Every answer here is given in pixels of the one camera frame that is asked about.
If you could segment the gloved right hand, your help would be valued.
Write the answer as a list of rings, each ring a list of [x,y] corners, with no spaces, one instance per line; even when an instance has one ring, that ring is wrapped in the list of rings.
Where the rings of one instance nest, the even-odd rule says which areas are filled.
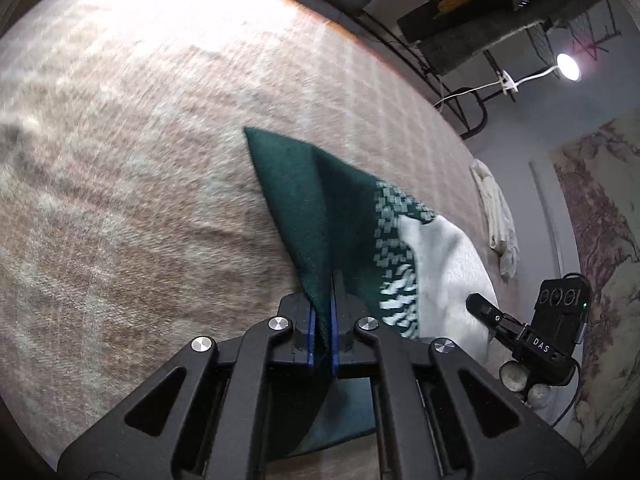
[[[551,387],[534,382],[530,371],[521,363],[508,361],[499,370],[500,382],[534,411],[546,408],[551,398]]]

